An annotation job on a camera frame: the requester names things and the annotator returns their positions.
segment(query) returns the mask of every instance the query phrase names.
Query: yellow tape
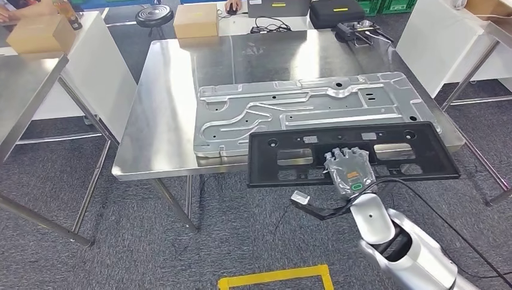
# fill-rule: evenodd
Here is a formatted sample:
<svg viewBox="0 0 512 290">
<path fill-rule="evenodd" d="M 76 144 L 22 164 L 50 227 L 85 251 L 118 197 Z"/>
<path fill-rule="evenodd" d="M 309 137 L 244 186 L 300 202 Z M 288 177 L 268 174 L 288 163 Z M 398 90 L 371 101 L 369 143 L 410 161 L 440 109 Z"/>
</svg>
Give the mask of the yellow tape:
<svg viewBox="0 0 512 290">
<path fill-rule="evenodd" d="M 229 287 L 246 286 L 311 276 L 321 276 L 325 290 L 334 290 L 333 282 L 331 280 L 331 276 L 329 275 L 329 267 L 325 264 L 313 267 L 279 270 L 237 277 L 224 277 L 219 280 L 218 286 L 220 290 L 228 290 Z"/>
</svg>

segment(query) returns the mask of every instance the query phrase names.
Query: green crate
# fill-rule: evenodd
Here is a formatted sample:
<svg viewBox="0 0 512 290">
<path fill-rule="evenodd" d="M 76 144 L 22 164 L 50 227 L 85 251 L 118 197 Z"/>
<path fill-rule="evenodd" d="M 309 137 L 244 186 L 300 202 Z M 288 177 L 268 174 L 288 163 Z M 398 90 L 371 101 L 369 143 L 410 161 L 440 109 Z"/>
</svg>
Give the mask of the green crate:
<svg viewBox="0 0 512 290">
<path fill-rule="evenodd" d="M 385 0 L 380 6 L 380 14 L 411 12 L 417 0 Z"/>
<path fill-rule="evenodd" d="M 375 16 L 380 7 L 382 0 L 357 0 L 359 5 L 363 7 L 367 16 Z"/>
</svg>

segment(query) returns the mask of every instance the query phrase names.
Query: black stool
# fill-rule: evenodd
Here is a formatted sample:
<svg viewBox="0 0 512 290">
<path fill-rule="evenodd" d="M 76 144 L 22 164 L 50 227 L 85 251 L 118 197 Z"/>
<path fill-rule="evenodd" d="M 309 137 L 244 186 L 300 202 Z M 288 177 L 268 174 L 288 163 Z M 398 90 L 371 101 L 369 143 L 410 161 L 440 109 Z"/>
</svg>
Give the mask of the black stool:
<svg viewBox="0 0 512 290">
<path fill-rule="evenodd" d="M 160 39 L 165 39 L 162 26 L 169 23 L 174 18 L 174 11 L 167 5 L 154 5 L 142 9 L 135 16 L 137 25 L 143 28 L 149 28 L 149 36 L 153 33 L 153 28 L 159 34 Z"/>
</svg>

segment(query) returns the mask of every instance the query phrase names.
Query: stainless steel table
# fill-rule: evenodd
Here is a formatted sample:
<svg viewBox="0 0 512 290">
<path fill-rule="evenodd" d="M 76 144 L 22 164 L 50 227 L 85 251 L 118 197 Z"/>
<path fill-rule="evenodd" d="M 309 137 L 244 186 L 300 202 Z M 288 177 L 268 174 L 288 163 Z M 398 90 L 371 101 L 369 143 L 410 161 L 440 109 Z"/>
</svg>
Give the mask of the stainless steel table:
<svg viewBox="0 0 512 290">
<path fill-rule="evenodd" d="M 499 44 L 504 44 L 508 48 L 512 50 L 512 23 L 509 19 L 506 21 L 495 21 L 488 22 L 485 26 L 485 33 L 493 37 L 493 41 L 484 51 L 483 55 L 476 61 L 476 63 L 471 67 L 470 71 L 464 76 L 459 85 L 452 92 L 450 97 L 444 102 L 441 106 L 443 111 L 446 111 L 450 105 L 467 105 L 474 103 L 486 103 L 486 102 L 496 102 L 496 101 L 506 101 L 512 100 L 512 95 L 500 96 L 500 97 L 492 97 L 492 98 L 474 98 L 470 100 L 456 100 L 463 89 L 469 84 L 471 79 L 475 76 L 475 74 L 480 70 L 480 68 L 484 65 L 484 63 L 489 59 L 489 57 L 493 54 Z M 469 138 L 460 130 L 460 128 L 455 125 L 457 129 L 460 131 L 461 135 L 466 140 L 468 148 L 475 155 L 475 157 L 482 163 L 482 165 L 487 169 L 487 171 L 491 174 L 493 179 L 498 183 L 498 185 L 503 190 L 499 195 L 491 198 L 487 201 L 488 206 L 494 206 L 507 200 L 510 196 L 512 196 L 512 188 L 508 185 L 508 183 L 498 174 L 498 172 L 493 168 L 493 166 L 485 159 L 483 154 L 476 148 L 476 146 L 469 140 Z"/>
<path fill-rule="evenodd" d="M 198 158 L 193 151 L 196 92 L 202 86 L 411 72 L 384 42 L 349 47 L 330 30 L 154 41 L 112 173 L 120 181 L 150 179 L 180 219 L 190 221 L 191 175 L 246 170 L 247 157 Z M 464 140 L 435 102 L 420 91 L 451 150 Z M 185 211 L 160 178 L 187 175 Z"/>
<path fill-rule="evenodd" d="M 110 142 L 118 144 L 118 141 L 100 121 L 94 118 L 80 96 L 60 76 L 67 63 L 68 58 L 62 53 L 32 54 L 27 57 L 0 56 L 0 161 L 3 163 L 8 157 L 47 93 L 55 82 L 58 82 L 98 131 L 107 138 L 73 229 L 69 230 L 3 195 L 0 195 L 0 207 L 46 227 L 61 236 L 74 240 L 80 245 L 89 246 L 91 241 L 78 235 L 78 231 L 91 200 Z M 66 138 L 43 141 L 58 140 L 66 140 Z"/>
</svg>

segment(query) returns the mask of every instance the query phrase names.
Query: black cable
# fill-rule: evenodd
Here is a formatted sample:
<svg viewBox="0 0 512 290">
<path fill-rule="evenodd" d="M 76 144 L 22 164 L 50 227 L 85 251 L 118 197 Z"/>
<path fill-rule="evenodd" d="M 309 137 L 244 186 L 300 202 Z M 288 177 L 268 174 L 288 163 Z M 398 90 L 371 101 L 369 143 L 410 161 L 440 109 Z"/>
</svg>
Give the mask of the black cable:
<svg viewBox="0 0 512 290">
<path fill-rule="evenodd" d="M 450 259 L 462 272 L 466 273 L 468 276 L 479 278 L 479 279 L 499 278 L 498 275 L 494 275 L 494 276 L 480 276 L 480 275 L 471 274 L 468 271 L 466 271 L 463 267 L 459 266 L 459 264 L 455 262 L 455 260 L 452 258 L 452 256 L 450 256 L 450 254 L 448 254 L 448 252 L 444 248 L 441 248 L 441 250 L 448 257 L 448 259 Z M 510 274 L 512 274 L 512 271 L 511 272 L 503 273 L 503 276 L 510 275 Z"/>
<path fill-rule="evenodd" d="M 266 18 L 266 19 L 271 19 L 271 20 L 274 20 L 274 21 L 278 21 L 280 22 L 281 24 L 277 25 L 275 23 L 272 23 L 272 24 L 269 24 L 267 26 L 259 26 L 258 25 L 258 19 L 260 18 Z M 259 16 L 259 17 L 256 17 L 254 19 L 254 27 L 252 27 L 251 31 L 256 31 L 258 33 L 270 33 L 270 32 L 287 32 L 287 31 L 292 31 L 292 28 L 290 27 L 290 25 L 284 23 L 284 21 L 282 21 L 281 19 L 277 19 L 277 18 L 273 18 L 273 17 L 267 17 L 267 16 Z"/>
<path fill-rule="evenodd" d="M 351 199 L 347 206 L 352 206 L 354 204 L 354 202 L 356 200 L 358 200 L 362 195 L 365 194 L 365 192 L 367 192 L 370 188 L 374 187 L 375 185 L 377 184 L 381 184 L 381 183 L 387 183 L 387 182 L 397 182 L 397 183 L 400 183 L 402 185 L 404 185 L 405 187 L 407 187 L 410 191 L 412 191 L 419 199 L 421 199 L 421 201 L 423 201 L 446 225 L 448 225 L 448 227 L 450 227 L 497 275 L 499 278 L 501 278 L 503 280 L 503 282 L 505 282 L 505 284 L 507 284 L 507 286 L 509 288 L 512 289 L 512 283 L 510 283 L 510 281 L 508 281 L 508 279 L 489 261 L 487 260 L 487 258 L 471 243 L 469 242 L 468 239 L 466 239 L 452 224 L 450 224 L 450 222 L 448 222 L 442 215 L 440 215 L 435 209 L 433 206 L 430 205 L 430 203 L 427 202 L 427 200 L 425 200 L 425 198 L 423 198 L 419 193 L 416 192 L 416 190 L 414 190 L 414 188 L 412 188 L 409 184 L 407 184 L 406 182 L 402 181 L 401 179 L 397 179 L 397 178 L 383 178 L 383 179 L 380 179 L 378 181 L 375 181 L 371 184 L 369 184 L 368 186 L 366 186 L 360 193 L 358 193 L 353 199 Z"/>
<path fill-rule="evenodd" d="M 275 228 L 274 228 L 274 231 L 272 232 L 272 234 L 275 234 L 275 231 L 277 231 L 277 228 L 279 227 L 279 225 L 281 224 L 281 221 L 283 220 L 284 216 L 286 215 L 286 213 L 288 212 L 288 210 L 290 209 L 290 207 L 292 206 L 292 204 L 289 204 L 287 205 L 285 208 L 284 208 L 284 211 L 283 213 L 281 214 L 281 217 L 279 218 L 279 220 L 277 221 L 277 223 L 275 224 Z"/>
</svg>

